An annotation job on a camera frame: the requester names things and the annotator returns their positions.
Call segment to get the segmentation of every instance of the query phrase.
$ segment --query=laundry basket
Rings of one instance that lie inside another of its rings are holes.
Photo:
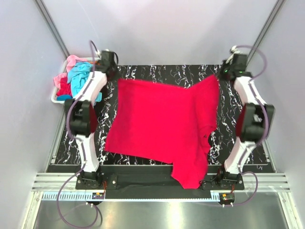
[[[93,63],[92,57],[84,57],[84,59],[86,59],[89,63]],[[67,72],[67,70],[66,70],[67,64],[68,64],[68,62],[67,62],[67,60],[65,60],[65,62],[61,66],[61,72],[60,73],[66,73]],[[52,91],[52,95],[51,95],[51,101],[55,104],[64,104],[65,101],[58,101],[57,100],[57,95],[56,94],[57,94],[58,91],[59,91],[59,89],[56,86],[54,86],[53,91]]]

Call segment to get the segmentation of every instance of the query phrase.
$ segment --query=red shirt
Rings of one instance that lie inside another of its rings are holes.
[[[183,188],[198,188],[207,172],[208,136],[217,125],[217,78],[189,89],[141,80],[118,84],[118,111],[105,150],[173,163],[172,177]]]

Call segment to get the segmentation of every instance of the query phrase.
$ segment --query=clothing pile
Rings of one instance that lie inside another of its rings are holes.
[[[85,85],[92,68],[92,64],[86,61],[75,55],[68,56],[67,72],[54,77],[55,86],[59,89],[56,93],[58,101],[72,99]],[[102,94],[99,93],[95,101],[100,102],[101,100]]]

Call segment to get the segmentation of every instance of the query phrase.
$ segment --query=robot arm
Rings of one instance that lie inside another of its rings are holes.
[[[223,61],[218,73],[220,80],[229,81],[240,96],[243,109],[236,124],[236,141],[234,147],[217,174],[217,182],[232,185],[241,179],[242,171],[256,143],[263,137],[266,126],[264,114],[258,101],[264,106],[268,118],[268,130],[274,115],[274,106],[266,104],[258,93],[252,74],[246,71],[247,55],[234,46],[232,55]]]
[[[83,167],[80,174],[81,180],[90,180],[93,184],[101,183],[100,163],[94,146],[94,132],[98,121],[93,106],[98,93],[107,84],[107,81],[118,72],[117,64],[114,61],[115,55],[109,50],[98,53],[99,65],[95,65],[94,74],[90,72],[85,85],[75,96],[77,103],[72,109],[69,121],[71,132],[75,136],[80,152],[81,166]],[[66,114],[75,98],[65,101]]]

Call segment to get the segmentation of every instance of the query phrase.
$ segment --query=black marble table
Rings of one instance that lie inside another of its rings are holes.
[[[141,79],[152,82],[175,84],[191,87],[207,76],[216,73],[219,65],[141,65],[120,66],[123,79]],[[104,151],[107,133],[116,116],[118,107],[117,80],[108,82],[102,89],[103,100],[94,107],[98,116],[98,128],[95,132],[95,149],[103,165],[162,165],[164,163],[134,156],[125,156]],[[211,150],[208,156],[210,165],[222,164],[229,156],[235,136],[235,126],[242,104],[237,92],[227,82],[220,82],[220,101],[218,105],[217,130],[209,137]],[[75,141],[70,140],[64,129],[58,148],[55,164],[78,165],[81,158]],[[249,156],[249,165],[267,164],[264,149],[258,147]]]

